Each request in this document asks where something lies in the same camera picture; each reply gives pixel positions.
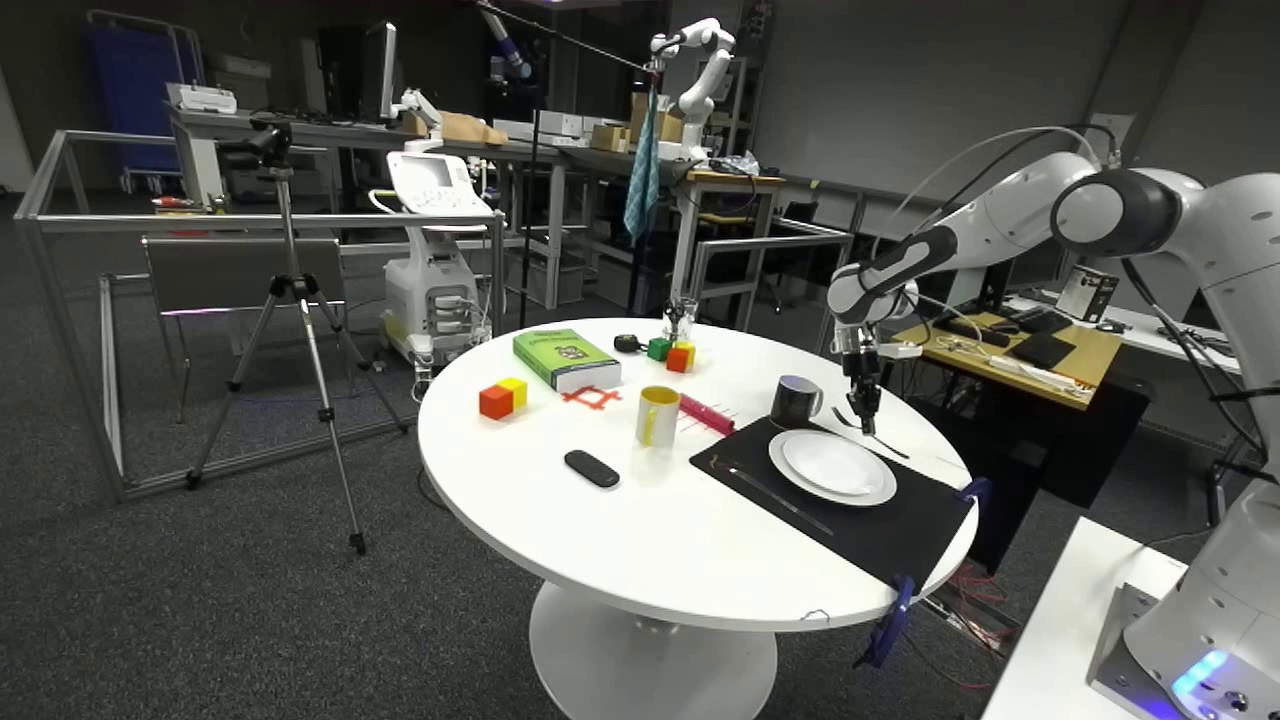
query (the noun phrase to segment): round white table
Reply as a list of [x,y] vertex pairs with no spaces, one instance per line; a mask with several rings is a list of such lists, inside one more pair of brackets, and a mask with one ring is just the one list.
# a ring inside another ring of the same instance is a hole
[[[569,319],[599,347],[633,333],[662,334],[662,319]],[[697,369],[668,371],[648,356],[622,356],[622,398],[605,408],[561,398],[495,334],[448,365],[422,403],[422,452],[439,500],[488,547],[544,578],[530,642],[548,697],[575,720],[720,720],[756,714],[776,679],[772,631],[819,631],[882,619],[891,587],[825,543],[768,514],[688,463],[720,435],[678,419],[671,452],[636,442],[646,382],[671,382],[720,408],[742,426],[768,415],[783,371],[815,380],[844,403],[844,371],[812,353],[729,326],[694,326]],[[530,380],[530,408],[480,415],[480,390],[506,374]],[[815,424],[883,452],[877,441],[819,413]],[[905,398],[883,390],[882,441],[907,452],[907,469],[963,486],[956,449]],[[598,486],[563,469],[589,449],[622,471]],[[926,578],[941,587],[975,536],[975,507]]]

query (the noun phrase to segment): yellow block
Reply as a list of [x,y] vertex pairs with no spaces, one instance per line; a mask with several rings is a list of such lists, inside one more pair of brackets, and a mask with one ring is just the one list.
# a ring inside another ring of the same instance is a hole
[[513,413],[523,413],[530,403],[530,382],[519,374],[506,374],[500,386],[513,390]]

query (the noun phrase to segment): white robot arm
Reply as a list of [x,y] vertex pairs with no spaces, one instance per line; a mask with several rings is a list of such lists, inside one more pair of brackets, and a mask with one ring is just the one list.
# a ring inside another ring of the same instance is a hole
[[697,76],[694,88],[680,91],[680,100],[671,105],[678,114],[684,121],[684,147],[694,160],[710,160],[710,150],[700,147],[703,138],[703,125],[710,114],[715,112],[715,91],[723,88],[729,81],[729,69],[732,69],[732,31],[720,27],[715,14],[703,14],[671,34],[658,31],[648,41],[648,51],[653,51],[653,69],[668,69],[668,61],[678,61],[684,48],[710,48],[711,43],[711,57],[703,64],[703,71]]
[[432,136],[407,138],[407,150],[428,150],[428,147],[445,147],[445,114],[437,112],[437,105],[422,91],[422,88],[406,88],[401,105],[392,105],[392,114],[401,121],[406,112],[418,112]]
[[[1227,333],[1253,415],[1280,449],[1280,174],[1201,188],[1156,169],[1096,171],[1050,154],[1002,179],[961,211],[907,237],[896,250],[831,276],[828,307],[855,326],[855,403],[867,403],[867,323],[913,307],[907,282],[927,272],[985,267],[1044,241],[1083,256],[1170,250],[1190,262]],[[1140,714],[1280,714],[1280,484],[1253,484],[1190,565],[1177,591],[1123,626],[1108,662],[1128,662]]]

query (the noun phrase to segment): camera on tripod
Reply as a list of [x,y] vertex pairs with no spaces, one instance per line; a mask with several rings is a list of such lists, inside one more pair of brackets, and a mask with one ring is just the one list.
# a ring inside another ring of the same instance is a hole
[[290,169],[293,126],[283,121],[251,121],[248,147],[263,171]]

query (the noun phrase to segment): toy block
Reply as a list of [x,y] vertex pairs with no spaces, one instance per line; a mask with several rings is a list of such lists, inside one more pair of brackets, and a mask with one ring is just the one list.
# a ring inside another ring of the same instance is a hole
[[671,339],[665,339],[665,334],[646,342],[646,356],[653,356],[653,358],[668,358],[668,353],[671,353]]
[[530,408],[530,382],[519,374],[506,374],[500,386],[513,390],[513,413]]
[[688,371],[694,356],[697,356],[697,347],[688,339],[671,342],[668,371]]
[[488,382],[488,386],[480,390],[480,415],[506,419],[506,415],[513,415],[513,413],[517,413],[517,397],[513,397],[507,386]]

